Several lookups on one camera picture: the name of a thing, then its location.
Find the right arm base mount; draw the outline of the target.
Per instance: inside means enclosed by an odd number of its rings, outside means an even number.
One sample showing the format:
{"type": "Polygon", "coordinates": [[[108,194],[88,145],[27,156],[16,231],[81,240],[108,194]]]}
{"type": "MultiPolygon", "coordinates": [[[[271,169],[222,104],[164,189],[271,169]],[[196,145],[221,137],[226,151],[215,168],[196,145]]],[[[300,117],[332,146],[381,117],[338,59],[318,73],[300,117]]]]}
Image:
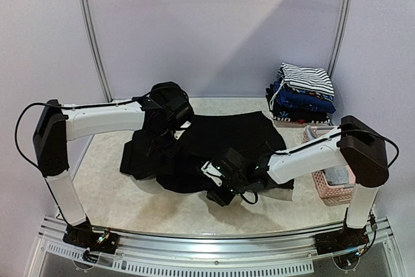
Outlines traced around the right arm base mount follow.
{"type": "Polygon", "coordinates": [[[369,238],[366,228],[349,228],[343,224],[340,230],[316,234],[314,247],[318,255],[350,251],[359,257],[371,249],[377,236],[377,224],[371,225],[372,239],[369,238]]]}

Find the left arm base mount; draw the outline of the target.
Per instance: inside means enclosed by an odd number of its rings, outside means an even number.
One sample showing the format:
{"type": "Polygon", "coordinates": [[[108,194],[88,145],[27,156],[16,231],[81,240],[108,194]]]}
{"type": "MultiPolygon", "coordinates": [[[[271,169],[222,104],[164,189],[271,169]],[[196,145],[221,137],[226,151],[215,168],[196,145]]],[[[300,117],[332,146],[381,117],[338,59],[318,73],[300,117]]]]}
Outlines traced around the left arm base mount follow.
{"type": "Polygon", "coordinates": [[[94,231],[89,219],[86,218],[78,225],[67,225],[63,242],[90,252],[115,254],[119,244],[119,235],[107,228],[98,232],[94,231]]]}

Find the aluminium corner post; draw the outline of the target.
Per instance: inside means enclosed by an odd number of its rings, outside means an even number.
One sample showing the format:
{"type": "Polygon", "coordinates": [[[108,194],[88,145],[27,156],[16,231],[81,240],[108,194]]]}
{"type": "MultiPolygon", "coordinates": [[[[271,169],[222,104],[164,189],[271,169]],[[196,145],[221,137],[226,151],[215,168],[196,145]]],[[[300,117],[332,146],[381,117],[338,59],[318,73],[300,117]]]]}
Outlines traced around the aluminium corner post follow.
{"type": "Polygon", "coordinates": [[[93,18],[91,15],[91,8],[89,5],[89,0],[79,0],[79,2],[80,2],[80,9],[81,9],[82,18],[84,21],[86,36],[87,36],[89,48],[91,51],[93,64],[95,66],[95,70],[97,73],[97,78],[99,80],[99,84],[101,86],[101,90],[102,90],[105,100],[107,102],[111,102],[113,101],[113,97],[110,91],[110,85],[108,82],[108,78],[104,70],[104,64],[102,61],[101,52],[99,50],[99,45],[97,41],[95,27],[93,24],[93,18]]]}
{"type": "Polygon", "coordinates": [[[333,44],[333,48],[331,50],[329,65],[327,69],[327,74],[329,75],[330,78],[334,76],[338,58],[340,56],[340,50],[341,50],[342,42],[343,42],[344,35],[346,32],[351,1],[352,0],[341,1],[340,13],[338,17],[337,29],[336,29],[336,34],[335,34],[335,41],[333,44]]]}

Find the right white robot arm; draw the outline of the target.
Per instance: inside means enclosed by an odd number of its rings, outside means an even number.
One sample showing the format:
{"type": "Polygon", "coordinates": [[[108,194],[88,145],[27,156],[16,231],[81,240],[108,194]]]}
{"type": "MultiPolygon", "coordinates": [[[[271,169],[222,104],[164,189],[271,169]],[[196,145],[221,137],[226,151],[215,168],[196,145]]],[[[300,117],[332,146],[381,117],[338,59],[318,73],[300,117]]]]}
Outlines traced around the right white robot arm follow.
{"type": "Polygon", "coordinates": [[[326,134],[293,149],[274,151],[253,162],[234,149],[208,162],[201,170],[216,186],[233,194],[258,193],[269,184],[291,180],[330,167],[349,167],[355,177],[346,225],[335,235],[340,248],[361,236],[379,188],[389,178],[386,138],[352,115],[326,134]]]}

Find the black white striped shirt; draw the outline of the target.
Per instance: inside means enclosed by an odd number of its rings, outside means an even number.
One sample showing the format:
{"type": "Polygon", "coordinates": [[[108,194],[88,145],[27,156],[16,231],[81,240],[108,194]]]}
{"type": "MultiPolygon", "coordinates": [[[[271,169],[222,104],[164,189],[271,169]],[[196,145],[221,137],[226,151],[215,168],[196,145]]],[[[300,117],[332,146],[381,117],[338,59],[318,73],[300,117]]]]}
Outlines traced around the black white striped shirt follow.
{"type": "Polygon", "coordinates": [[[317,92],[330,97],[335,96],[331,79],[325,69],[282,63],[279,72],[284,83],[292,89],[317,92]]]}

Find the dark blue folded garment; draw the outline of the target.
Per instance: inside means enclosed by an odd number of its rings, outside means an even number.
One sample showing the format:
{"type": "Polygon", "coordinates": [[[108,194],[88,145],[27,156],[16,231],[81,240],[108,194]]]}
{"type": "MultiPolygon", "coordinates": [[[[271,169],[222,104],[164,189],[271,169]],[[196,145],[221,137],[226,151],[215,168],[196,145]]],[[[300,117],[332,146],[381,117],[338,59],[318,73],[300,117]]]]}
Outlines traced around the dark blue folded garment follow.
{"type": "Polygon", "coordinates": [[[333,114],[336,112],[336,108],[331,101],[321,99],[316,95],[299,93],[286,85],[280,88],[279,82],[271,84],[270,87],[273,95],[275,92],[278,92],[274,101],[284,108],[327,114],[333,114]]]}

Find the black printed folded garment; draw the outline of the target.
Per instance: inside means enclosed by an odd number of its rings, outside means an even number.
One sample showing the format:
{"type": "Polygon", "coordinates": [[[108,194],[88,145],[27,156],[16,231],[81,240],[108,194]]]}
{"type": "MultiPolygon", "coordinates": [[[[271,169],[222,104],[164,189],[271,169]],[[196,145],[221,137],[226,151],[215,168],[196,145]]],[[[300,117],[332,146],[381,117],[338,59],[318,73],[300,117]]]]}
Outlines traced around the black printed folded garment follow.
{"type": "Polygon", "coordinates": [[[271,99],[274,94],[274,87],[270,85],[266,88],[265,98],[268,103],[268,109],[276,121],[284,121],[298,124],[312,123],[312,124],[329,124],[330,118],[326,113],[308,112],[303,110],[296,110],[293,108],[286,108],[280,106],[274,99],[274,104],[271,105],[271,99]]]}

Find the aluminium front rail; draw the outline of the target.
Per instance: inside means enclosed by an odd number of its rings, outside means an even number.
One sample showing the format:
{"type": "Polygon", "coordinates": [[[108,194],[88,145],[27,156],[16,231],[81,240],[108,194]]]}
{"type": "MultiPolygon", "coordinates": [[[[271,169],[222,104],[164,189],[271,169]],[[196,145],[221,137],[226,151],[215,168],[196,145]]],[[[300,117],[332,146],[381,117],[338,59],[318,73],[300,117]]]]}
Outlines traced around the aluminium front rail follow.
{"type": "Polygon", "coordinates": [[[303,230],[226,237],[151,235],[119,232],[115,254],[97,262],[84,250],[65,244],[65,224],[44,218],[27,276],[404,276],[405,269],[386,218],[377,220],[369,251],[343,260],[343,253],[319,254],[314,237],[340,228],[339,223],[303,230]]]}

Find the blue orange patterned shorts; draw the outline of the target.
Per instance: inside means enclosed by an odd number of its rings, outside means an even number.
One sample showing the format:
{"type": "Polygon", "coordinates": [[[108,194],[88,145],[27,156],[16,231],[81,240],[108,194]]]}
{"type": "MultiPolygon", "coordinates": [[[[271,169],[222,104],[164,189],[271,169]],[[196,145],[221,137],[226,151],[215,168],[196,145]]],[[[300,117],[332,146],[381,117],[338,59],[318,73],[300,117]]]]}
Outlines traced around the blue orange patterned shorts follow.
{"type": "Polygon", "coordinates": [[[282,83],[282,80],[275,80],[273,83],[275,89],[277,90],[281,85],[283,85],[283,89],[289,90],[291,92],[296,92],[299,94],[304,94],[304,95],[310,95],[310,96],[314,96],[319,98],[320,100],[325,100],[325,101],[330,101],[333,102],[334,100],[334,96],[333,95],[326,95],[317,91],[309,91],[309,90],[303,90],[303,89],[298,89],[298,88],[292,88],[291,86],[289,86],[287,83],[282,83]]]}

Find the pink plastic laundry basket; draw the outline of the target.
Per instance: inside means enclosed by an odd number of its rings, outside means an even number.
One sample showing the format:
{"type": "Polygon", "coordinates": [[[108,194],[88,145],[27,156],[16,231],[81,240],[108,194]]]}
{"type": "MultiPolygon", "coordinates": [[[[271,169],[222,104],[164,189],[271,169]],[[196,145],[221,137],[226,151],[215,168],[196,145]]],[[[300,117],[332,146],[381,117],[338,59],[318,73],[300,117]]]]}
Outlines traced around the pink plastic laundry basket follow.
{"type": "MultiPolygon", "coordinates": [[[[314,126],[316,126],[318,130],[327,129],[327,132],[329,132],[330,130],[334,128],[333,126],[329,126],[329,125],[314,125],[314,126]]],[[[305,136],[305,130],[303,133],[303,142],[304,143],[308,142],[305,136]]],[[[349,186],[344,186],[344,185],[329,186],[324,176],[324,170],[316,171],[312,173],[312,177],[313,177],[318,195],[327,206],[336,206],[340,204],[346,204],[351,200],[351,196],[353,193],[353,187],[355,184],[355,176],[351,169],[350,171],[351,171],[351,177],[354,183],[349,186]]]]}

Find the left aluminium corner post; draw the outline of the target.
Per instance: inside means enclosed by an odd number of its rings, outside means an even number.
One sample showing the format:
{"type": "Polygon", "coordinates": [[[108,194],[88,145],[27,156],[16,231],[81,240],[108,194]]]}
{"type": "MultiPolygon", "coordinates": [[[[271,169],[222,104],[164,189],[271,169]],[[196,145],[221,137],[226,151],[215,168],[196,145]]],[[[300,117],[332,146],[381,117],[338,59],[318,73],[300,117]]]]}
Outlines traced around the left aluminium corner post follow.
{"type": "Polygon", "coordinates": [[[80,9],[81,9],[82,18],[84,21],[86,36],[87,36],[89,48],[91,51],[93,64],[95,66],[95,70],[97,73],[97,78],[99,80],[99,84],[101,86],[101,90],[102,90],[105,100],[107,102],[111,102],[113,101],[113,97],[110,91],[110,85],[108,82],[108,78],[104,70],[104,64],[102,61],[101,52],[99,50],[99,45],[97,41],[95,27],[93,24],[93,18],[91,15],[91,8],[89,5],[89,0],[79,0],[79,2],[80,2],[80,9]]]}

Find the right aluminium corner post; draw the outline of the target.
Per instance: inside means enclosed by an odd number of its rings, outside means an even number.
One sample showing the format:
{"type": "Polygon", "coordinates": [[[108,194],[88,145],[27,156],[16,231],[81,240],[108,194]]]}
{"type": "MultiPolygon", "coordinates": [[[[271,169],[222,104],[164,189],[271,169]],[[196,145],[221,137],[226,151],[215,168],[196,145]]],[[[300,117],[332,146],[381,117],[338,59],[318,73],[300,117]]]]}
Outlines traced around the right aluminium corner post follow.
{"type": "Polygon", "coordinates": [[[341,50],[342,42],[343,42],[344,35],[346,32],[351,1],[352,0],[341,1],[340,13],[338,17],[337,29],[336,29],[336,34],[335,34],[335,41],[333,44],[333,48],[331,50],[329,65],[327,69],[327,74],[329,75],[330,78],[334,76],[338,58],[340,56],[340,50],[341,50]]]}

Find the grey garment in basket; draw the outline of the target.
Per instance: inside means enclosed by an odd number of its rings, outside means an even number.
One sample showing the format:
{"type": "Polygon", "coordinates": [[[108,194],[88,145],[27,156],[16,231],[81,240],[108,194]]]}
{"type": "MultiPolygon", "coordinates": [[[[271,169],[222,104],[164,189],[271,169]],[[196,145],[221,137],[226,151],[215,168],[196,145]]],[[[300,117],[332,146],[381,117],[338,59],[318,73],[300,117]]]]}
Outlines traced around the grey garment in basket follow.
{"type": "MultiPolygon", "coordinates": [[[[319,134],[327,133],[327,129],[318,130],[316,126],[306,126],[305,136],[308,141],[312,141],[319,137],[319,134]]],[[[351,177],[351,171],[349,167],[329,167],[324,169],[324,176],[329,186],[349,186],[354,183],[351,177]]]]}

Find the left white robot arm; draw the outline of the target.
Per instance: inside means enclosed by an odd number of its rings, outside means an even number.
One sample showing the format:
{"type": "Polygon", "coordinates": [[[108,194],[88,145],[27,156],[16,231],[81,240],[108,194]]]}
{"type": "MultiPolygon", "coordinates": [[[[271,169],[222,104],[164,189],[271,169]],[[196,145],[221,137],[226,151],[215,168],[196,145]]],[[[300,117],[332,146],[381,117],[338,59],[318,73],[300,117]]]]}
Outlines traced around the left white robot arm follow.
{"type": "Polygon", "coordinates": [[[152,134],[173,136],[184,131],[194,115],[183,90],[166,101],[145,94],[129,100],[100,104],[45,103],[33,135],[36,164],[45,179],[60,214],[72,226],[72,238],[82,247],[97,240],[80,203],[69,174],[67,144],[79,138],[118,131],[149,130],[152,134]]]}

